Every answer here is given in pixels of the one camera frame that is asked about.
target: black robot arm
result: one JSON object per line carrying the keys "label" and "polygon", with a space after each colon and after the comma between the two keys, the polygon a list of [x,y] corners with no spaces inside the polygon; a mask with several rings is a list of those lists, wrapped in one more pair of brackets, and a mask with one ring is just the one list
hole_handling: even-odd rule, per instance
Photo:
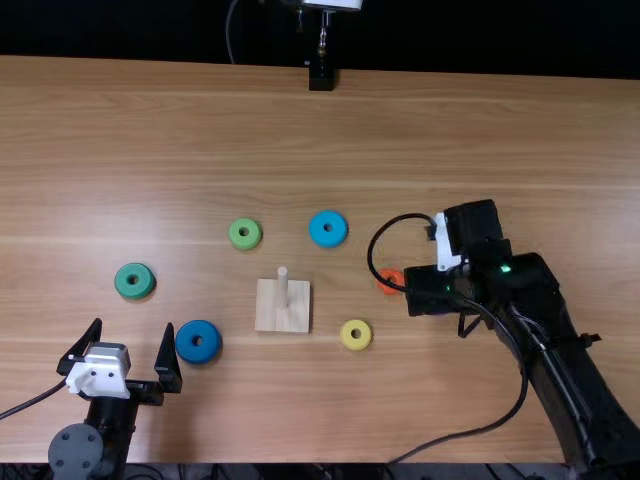
{"label": "black robot arm", "polygon": [[157,382],[127,380],[131,366],[127,347],[100,342],[101,327],[102,321],[96,319],[58,364],[69,390],[91,403],[84,423],[63,428],[49,446],[55,480],[120,480],[138,407],[159,407],[165,393],[182,390],[171,323],[154,366]]}
{"label": "black robot arm", "polygon": [[[576,333],[560,286],[542,257],[512,254],[491,200],[450,208],[444,219],[429,233],[436,238],[438,228],[446,229],[438,241],[449,242],[447,255],[439,248],[438,265],[405,270],[409,314],[459,312],[459,333],[466,336],[465,316],[471,312],[447,294],[481,303],[517,342],[566,463],[584,479],[640,478],[640,430],[587,353],[600,337]],[[449,268],[439,268],[447,262]],[[494,328],[490,318],[479,320]],[[513,350],[502,330],[495,331]]]}

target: blue ring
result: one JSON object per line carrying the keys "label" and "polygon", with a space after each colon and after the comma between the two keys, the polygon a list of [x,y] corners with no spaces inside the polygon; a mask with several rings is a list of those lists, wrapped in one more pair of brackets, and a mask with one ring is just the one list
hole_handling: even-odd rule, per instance
{"label": "blue ring", "polygon": [[221,344],[222,338],[218,329],[205,320],[192,320],[185,323],[176,335],[178,355],[185,362],[196,365],[207,363],[215,357],[220,351]]}
{"label": "blue ring", "polygon": [[342,215],[333,210],[316,213],[309,223],[309,235],[316,245],[333,248],[344,242],[349,227]]}

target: yellow ring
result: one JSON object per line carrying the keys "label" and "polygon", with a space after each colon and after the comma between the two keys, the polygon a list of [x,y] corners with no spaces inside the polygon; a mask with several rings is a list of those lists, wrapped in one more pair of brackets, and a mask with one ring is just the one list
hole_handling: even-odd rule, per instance
{"label": "yellow ring", "polygon": [[340,329],[340,340],[349,350],[364,350],[371,343],[371,327],[362,320],[349,320]]}

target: orange ring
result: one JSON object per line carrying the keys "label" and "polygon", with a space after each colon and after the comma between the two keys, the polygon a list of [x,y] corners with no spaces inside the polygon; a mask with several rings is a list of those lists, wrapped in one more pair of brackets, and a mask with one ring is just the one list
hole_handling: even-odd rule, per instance
{"label": "orange ring", "polygon": [[[387,280],[395,283],[396,285],[400,285],[401,287],[404,287],[404,275],[402,274],[402,272],[393,270],[391,268],[381,268],[379,273]],[[395,295],[396,293],[400,293],[398,292],[398,290],[388,287],[384,283],[380,283],[380,282],[376,282],[376,283],[382,289],[382,292],[385,295]]]}

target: black cable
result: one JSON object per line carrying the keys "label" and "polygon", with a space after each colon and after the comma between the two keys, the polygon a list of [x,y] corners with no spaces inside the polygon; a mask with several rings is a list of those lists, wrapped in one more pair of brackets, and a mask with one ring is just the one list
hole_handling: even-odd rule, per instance
{"label": "black cable", "polygon": [[227,472],[225,471],[224,467],[222,465],[218,465],[218,470],[220,471],[220,473],[222,473],[222,476],[224,478],[226,478],[227,480],[231,480],[229,478],[229,475],[227,475]]}
{"label": "black cable", "polygon": [[393,472],[389,468],[389,465],[385,465],[382,468],[384,468],[384,472],[387,474],[387,477],[389,477],[391,480],[396,480],[396,476],[393,474]]}
{"label": "black cable", "polygon": [[5,418],[10,417],[14,413],[21,412],[22,410],[25,410],[25,409],[27,409],[29,407],[32,407],[36,403],[41,402],[42,400],[45,400],[45,399],[49,398],[51,395],[56,393],[58,390],[62,389],[62,387],[65,386],[65,382],[66,382],[66,379],[62,380],[55,387],[52,387],[49,390],[47,390],[46,392],[41,393],[37,397],[34,397],[31,400],[27,400],[26,402],[18,405],[17,407],[10,408],[6,412],[0,413],[0,420],[4,420]]}
{"label": "black cable", "polygon": [[146,468],[146,469],[152,471],[153,473],[155,473],[156,475],[158,475],[158,477],[160,477],[160,480],[164,480],[164,475],[156,467],[152,467],[151,465],[147,465],[146,463],[132,463],[131,466],[132,467]]}
{"label": "black cable", "polygon": [[489,474],[494,478],[494,480],[502,480],[498,474],[496,473],[496,471],[491,468],[491,465],[489,465],[488,463],[484,464],[485,467],[487,467],[487,470],[489,470]]}
{"label": "black cable", "polygon": [[519,478],[523,478],[527,480],[527,476],[522,473],[513,463],[505,463],[507,468],[510,468],[513,473],[515,473]]}
{"label": "black cable", "polygon": [[485,318],[493,321],[494,325],[497,325],[498,327],[500,327],[508,343],[511,345],[513,354],[515,355],[518,365],[520,367],[522,383],[520,385],[520,394],[518,395],[516,402],[513,404],[511,409],[502,417],[500,417],[498,420],[488,425],[485,425],[483,427],[473,428],[471,430],[465,430],[462,432],[450,433],[443,437],[439,437],[429,442],[418,445],[416,448],[410,450],[409,452],[403,455],[400,455],[397,458],[394,458],[389,462],[389,464],[401,462],[413,455],[423,452],[428,448],[435,447],[436,445],[440,445],[442,443],[449,442],[451,440],[456,440],[458,438],[471,437],[474,435],[480,435],[482,433],[487,433],[492,430],[495,430],[498,427],[501,427],[502,425],[507,423],[509,420],[511,420],[516,415],[516,413],[518,413],[518,411],[520,410],[520,408],[524,403],[525,398],[527,397],[527,390],[529,388],[529,379],[527,377],[527,371],[524,366],[524,357],[522,355],[520,347],[518,346],[518,343],[513,337],[513,334],[507,329],[504,322],[502,322],[500,318],[498,318],[493,312],[488,310],[484,305],[481,305],[480,303],[468,297],[465,297],[464,295],[461,295],[459,293],[436,293],[436,292],[416,291],[408,287],[397,285],[391,282],[390,280],[387,280],[382,275],[380,275],[380,273],[378,273],[378,271],[376,270],[376,267],[373,264],[373,250],[376,246],[378,239],[389,227],[391,227],[392,225],[402,220],[406,220],[409,218],[420,218],[420,219],[426,220],[429,223],[431,229],[436,228],[435,221],[429,215],[426,215],[424,213],[405,213],[404,215],[399,215],[389,220],[387,223],[385,223],[373,234],[373,237],[371,237],[371,241],[369,242],[369,247],[367,248],[367,266],[369,267],[369,271],[371,272],[371,274],[376,278],[376,280],[378,280],[383,285],[386,285],[389,288],[393,288],[394,290],[398,290],[399,292],[404,292],[409,295],[421,296],[423,298],[445,300],[445,301],[451,302],[453,305],[463,304],[463,305],[466,305],[471,310],[474,310],[476,313],[478,313],[478,315],[484,316]]}

